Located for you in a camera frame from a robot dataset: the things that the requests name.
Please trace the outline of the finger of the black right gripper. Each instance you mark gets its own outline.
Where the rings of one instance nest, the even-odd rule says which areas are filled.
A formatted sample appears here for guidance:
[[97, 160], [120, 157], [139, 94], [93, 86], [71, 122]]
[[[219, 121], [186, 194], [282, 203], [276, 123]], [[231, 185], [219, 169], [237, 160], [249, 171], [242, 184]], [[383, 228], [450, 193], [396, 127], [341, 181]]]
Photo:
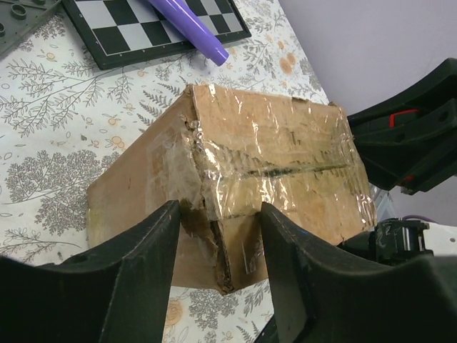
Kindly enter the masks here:
[[348, 117], [351, 127], [404, 110], [429, 112], [456, 98], [456, 59], [447, 58], [401, 93]]
[[455, 99], [394, 128], [389, 116], [356, 127], [356, 148], [371, 184], [413, 195], [456, 175]]

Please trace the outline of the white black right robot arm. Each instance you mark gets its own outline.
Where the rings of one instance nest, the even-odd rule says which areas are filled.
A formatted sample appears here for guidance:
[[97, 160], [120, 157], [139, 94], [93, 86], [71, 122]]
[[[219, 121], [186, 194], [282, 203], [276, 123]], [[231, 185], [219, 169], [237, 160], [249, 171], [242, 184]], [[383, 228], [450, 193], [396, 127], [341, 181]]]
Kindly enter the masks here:
[[[448, 58], [400, 94], [348, 118], [368, 180], [407, 195], [428, 192], [456, 175], [456, 59]], [[390, 266], [421, 254], [426, 224], [386, 219], [340, 248]]]

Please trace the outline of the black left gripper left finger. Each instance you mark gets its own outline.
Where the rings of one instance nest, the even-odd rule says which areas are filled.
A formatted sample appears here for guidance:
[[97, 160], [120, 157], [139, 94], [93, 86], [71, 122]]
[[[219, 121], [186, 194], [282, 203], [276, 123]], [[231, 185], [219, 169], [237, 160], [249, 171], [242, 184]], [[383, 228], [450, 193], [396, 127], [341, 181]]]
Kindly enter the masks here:
[[3, 342], [160, 342], [180, 229], [166, 202], [60, 264], [1, 258]]

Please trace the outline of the brown cardboard express box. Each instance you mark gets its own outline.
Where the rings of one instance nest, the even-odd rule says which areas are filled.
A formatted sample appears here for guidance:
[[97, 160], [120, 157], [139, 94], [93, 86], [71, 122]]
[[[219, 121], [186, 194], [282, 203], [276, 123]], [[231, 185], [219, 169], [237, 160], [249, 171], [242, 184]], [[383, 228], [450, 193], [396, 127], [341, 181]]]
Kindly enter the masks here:
[[88, 189], [89, 244], [181, 207], [173, 285], [230, 294], [267, 278], [261, 205], [330, 244], [376, 223], [343, 109], [189, 85]]

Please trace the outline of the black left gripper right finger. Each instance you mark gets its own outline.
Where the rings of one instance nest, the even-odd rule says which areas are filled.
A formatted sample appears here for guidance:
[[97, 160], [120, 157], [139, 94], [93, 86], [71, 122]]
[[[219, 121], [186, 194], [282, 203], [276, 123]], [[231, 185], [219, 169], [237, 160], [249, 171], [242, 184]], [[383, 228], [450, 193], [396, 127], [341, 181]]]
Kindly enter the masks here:
[[389, 266], [318, 238], [271, 204], [260, 212], [273, 316], [261, 342], [454, 342], [456, 258]]

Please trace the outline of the red black utility knife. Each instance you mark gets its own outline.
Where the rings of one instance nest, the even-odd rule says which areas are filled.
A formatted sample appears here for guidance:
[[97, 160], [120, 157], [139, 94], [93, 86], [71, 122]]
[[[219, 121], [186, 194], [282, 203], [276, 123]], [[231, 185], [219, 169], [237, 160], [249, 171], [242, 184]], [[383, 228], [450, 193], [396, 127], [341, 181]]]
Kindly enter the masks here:
[[408, 109], [398, 111], [389, 116], [389, 127], [394, 128], [403, 124], [407, 124], [421, 116], [421, 112], [417, 109]]

